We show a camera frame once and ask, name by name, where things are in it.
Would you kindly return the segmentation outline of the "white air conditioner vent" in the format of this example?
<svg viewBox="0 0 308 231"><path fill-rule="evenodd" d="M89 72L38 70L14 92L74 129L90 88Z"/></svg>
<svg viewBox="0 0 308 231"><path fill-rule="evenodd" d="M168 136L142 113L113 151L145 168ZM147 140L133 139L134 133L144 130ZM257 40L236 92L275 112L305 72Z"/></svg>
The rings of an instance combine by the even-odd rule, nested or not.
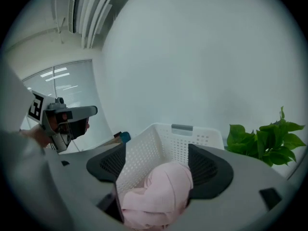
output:
<svg viewBox="0 0 308 231"><path fill-rule="evenodd" d="M79 33L81 12L84 0L69 0L68 3L68 31Z"/></svg>

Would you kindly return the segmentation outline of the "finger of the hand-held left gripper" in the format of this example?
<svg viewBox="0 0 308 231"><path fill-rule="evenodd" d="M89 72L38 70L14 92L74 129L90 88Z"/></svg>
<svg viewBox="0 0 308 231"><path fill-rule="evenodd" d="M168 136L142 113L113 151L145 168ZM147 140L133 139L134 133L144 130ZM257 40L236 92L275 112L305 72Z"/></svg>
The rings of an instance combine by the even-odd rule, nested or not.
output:
<svg viewBox="0 0 308 231"><path fill-rule="evenodd" d="M82 106L72 108L69 112L69 127L72 139L82 136L87 131L88 121L91 116L98 113L96 106Z"/></svg>

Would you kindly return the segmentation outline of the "person's left hand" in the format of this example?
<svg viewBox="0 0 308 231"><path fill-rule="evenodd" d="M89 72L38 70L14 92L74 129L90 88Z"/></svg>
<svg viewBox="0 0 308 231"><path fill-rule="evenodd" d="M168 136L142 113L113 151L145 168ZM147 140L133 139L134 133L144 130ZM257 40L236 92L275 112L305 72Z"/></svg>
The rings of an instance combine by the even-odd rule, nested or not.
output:
<svg viewBox="0 0 308 231"><path fill-rule="evenodd" d="M58 114L48 114L48 121L51 129L55 133L68 133L68 124L67 124L67 114L58 113Z"/></svg>

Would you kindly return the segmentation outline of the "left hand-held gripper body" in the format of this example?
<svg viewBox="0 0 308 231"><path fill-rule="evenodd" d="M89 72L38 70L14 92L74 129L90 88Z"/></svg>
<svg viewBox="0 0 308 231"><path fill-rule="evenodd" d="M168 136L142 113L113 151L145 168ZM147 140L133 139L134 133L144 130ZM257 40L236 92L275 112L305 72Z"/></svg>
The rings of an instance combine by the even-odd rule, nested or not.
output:
<svg viewBox="0 0 308 231"><path fill-rule="evenodd" d="M36 91L32 91L34 95L34 100L28 110L28 118L38 122L45 133L51 139L51 148L58 153L64 152L67 150L71 140L72 135L70 133L69 127L69 110L67 109L66 104L64 103L63 98L53 98L51 96L46 96ZM67 124L68 124L68 133L55 133L48 121L48 114L58 114L66 113L67 114Z"/></svg>

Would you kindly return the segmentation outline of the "bundle of white pipes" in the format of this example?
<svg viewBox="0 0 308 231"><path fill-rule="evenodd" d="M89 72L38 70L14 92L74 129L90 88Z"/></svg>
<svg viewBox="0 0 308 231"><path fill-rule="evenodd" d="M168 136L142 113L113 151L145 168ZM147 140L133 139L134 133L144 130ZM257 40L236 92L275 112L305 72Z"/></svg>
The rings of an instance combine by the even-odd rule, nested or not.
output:
<svg viewBox="0 0 308 231"><path fill-rule="evenodd" d="M81 47L92 48L95 36L112 8L111 0L85 0L81 12Z"/></svg>

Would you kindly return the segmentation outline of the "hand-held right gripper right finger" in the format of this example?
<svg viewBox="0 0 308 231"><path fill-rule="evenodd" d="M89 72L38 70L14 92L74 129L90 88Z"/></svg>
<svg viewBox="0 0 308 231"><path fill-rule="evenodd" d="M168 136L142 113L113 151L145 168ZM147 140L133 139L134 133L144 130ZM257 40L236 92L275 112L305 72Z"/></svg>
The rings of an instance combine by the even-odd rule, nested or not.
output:
<svg viewBox="0 0 308 231"><path fill-rule="evenodd" d="M296 189L264 162L225 150L188 147L193 189L173 231L266 231Z"/></svg>

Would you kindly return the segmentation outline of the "grey window blinds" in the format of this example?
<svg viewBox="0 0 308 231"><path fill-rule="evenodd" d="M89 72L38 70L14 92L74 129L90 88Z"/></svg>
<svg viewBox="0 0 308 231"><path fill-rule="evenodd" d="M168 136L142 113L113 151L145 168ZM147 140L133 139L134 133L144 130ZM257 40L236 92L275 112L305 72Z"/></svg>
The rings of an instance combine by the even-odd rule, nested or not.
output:
<svg viewBox="0 0 308 231"><path fill-rule="evenodd" d="M67 153L94 149L112 138L112 132L105 118L94 79L91 60L70 62L47 68L23 80L29 91L46 96L62 97L67 107L95 105L98 113L90 117L90 128L85 135L73 140Z"/></svg>

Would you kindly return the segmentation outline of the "person's white shirt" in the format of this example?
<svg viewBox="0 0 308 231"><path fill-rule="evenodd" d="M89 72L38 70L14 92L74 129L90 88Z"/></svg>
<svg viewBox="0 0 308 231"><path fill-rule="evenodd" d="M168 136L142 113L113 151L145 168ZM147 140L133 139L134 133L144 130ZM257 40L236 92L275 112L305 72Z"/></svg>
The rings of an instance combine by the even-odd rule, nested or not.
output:
<svg viewBox="0 0 308 231"><path fill-rule="evenodd" d="M72 218L36 139L19 131L34 100L0 59L0 170L18 203L48 231L71 231Z"/></svg>

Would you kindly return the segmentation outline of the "white plastic basket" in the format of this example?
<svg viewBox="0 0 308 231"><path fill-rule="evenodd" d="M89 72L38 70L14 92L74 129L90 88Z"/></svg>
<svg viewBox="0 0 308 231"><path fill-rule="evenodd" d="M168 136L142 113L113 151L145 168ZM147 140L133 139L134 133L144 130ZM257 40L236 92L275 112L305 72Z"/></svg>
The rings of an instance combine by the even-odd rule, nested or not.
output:
<svg viewBox="0 0 308 231"><path fill-rule="evenodd" d="M126 163L116 181L119 199L144 181L157 166L179 162L192 174L192 199L212 199L232 181L228 164L210 150L223 149L221 133L213 128L154 123L126 143Z"/></svg>

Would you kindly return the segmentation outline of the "green leafy plant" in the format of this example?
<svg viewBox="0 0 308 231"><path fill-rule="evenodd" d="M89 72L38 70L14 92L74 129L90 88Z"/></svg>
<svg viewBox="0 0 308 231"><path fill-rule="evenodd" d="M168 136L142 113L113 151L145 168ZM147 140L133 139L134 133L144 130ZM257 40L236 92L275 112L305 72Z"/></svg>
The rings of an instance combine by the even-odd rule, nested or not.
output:
<svg viewBox="0 0 308 231"><path fill-rule="evenodd" d="M245 131L242 125L230 125L226 149L229 152L249 156L273 165L288 165L296 162L293 150L306 144L294 134L305 128L294 122L285 120L283 107L280 119L251 133Z"/></svg>

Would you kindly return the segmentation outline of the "pink clothes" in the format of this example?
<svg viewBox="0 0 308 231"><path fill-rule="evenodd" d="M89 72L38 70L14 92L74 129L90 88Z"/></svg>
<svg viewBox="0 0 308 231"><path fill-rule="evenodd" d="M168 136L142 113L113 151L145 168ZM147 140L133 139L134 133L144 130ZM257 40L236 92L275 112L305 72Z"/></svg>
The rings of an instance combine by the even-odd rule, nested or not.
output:
<svg viewBox="0 0 308 231"><path fill-rule="evenodd" d="M193 189L189 167L164 163L154 168L141 188L122 195L124 225L135 231L163 231L184 212Z"/></svg>

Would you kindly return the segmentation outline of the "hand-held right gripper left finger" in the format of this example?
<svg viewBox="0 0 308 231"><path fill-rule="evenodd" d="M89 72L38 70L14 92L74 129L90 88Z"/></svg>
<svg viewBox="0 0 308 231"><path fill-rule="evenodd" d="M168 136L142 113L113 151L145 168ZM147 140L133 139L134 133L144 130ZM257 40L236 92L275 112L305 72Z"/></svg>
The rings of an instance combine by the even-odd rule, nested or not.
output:
<svg viewBox="0 0 308 231"><path fill-rule="evenodd" d="M126 146L58 154L46 150L50 175L65 206L57 231L126 231L116 180L126 162Z"/></svg>

